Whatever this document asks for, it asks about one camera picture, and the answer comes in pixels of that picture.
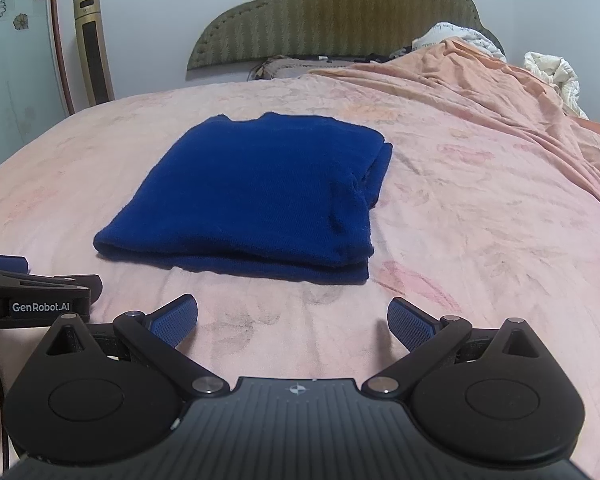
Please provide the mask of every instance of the scalloped headboard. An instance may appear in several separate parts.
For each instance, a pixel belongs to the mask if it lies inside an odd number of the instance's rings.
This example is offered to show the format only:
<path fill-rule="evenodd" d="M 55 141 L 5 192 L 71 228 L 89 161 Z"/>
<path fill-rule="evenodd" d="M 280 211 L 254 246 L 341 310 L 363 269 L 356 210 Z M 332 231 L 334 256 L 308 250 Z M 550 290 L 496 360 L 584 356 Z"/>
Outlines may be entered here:
<path fill-rule="evenodd" d="M 209 24 L 187 69 L 276 54 L 387 55 L 437 22 L 474 28 L 503 51 L 472 0 L 255 0 Z"/>

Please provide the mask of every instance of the bed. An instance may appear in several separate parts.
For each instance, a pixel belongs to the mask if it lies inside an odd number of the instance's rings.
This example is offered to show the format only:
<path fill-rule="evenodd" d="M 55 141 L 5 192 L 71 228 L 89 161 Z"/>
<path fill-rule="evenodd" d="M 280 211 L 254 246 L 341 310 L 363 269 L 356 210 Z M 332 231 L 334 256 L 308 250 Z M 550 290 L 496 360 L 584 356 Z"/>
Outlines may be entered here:
<path fill-rule="evenodd" d="M 94 234 L 184 131 L 218 114 L 267 111 L 331 116 L 393 143 L 371 211 L 366 283 L 194 273 L 97 255 Z M 394 296 L 474 326 L 523 317 L 584 400 L 573 459 L 600 479 L 600 124 L 565 115 L 547 85 L 459 40 L 384 64 L 81 111 L 0 166 L 0 253 L 26 256 L 35 274 L 99 274 L 93 322 L 193 294 L 198 326 L 179 349 L 231 384 L 240 375 L 360 384 L 404 354 L 386 326 Z M 0 331 L 7 386 L 44 331 Z"/>

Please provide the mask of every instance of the gold tower fan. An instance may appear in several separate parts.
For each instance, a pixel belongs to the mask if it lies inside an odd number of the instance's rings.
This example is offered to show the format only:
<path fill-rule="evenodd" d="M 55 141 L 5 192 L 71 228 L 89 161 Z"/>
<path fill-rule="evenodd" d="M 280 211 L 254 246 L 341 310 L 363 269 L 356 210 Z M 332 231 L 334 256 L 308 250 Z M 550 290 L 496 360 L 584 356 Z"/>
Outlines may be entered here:
<path fill-rule="evenodd" d="M 100 0 L 74 0 L 75 37 L 89 106 L 113 101 Z"/>

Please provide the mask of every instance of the glass door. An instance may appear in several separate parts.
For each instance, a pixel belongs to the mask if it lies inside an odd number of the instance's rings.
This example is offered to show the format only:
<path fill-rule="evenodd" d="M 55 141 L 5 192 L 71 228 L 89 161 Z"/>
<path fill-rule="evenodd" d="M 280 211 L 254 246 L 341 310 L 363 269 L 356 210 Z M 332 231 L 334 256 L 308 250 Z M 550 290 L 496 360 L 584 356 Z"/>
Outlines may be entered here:
<path fill-rule="evenodd" d="M 48 0 L 0 0 L 0 164 L 67 117 Z"/>

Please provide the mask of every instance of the blue folded sweater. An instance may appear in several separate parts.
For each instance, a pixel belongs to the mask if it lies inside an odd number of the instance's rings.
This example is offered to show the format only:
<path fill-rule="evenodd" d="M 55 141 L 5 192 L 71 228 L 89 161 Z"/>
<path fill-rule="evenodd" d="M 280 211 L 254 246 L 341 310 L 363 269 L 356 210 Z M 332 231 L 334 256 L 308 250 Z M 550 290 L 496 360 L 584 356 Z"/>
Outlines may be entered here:
<path fill-rule="evenodd" d="M 326 117 L 212 117 L 171 147 L 93 245 L 112 260 L 360 283 L 391 152 L 375 130 Z"/>

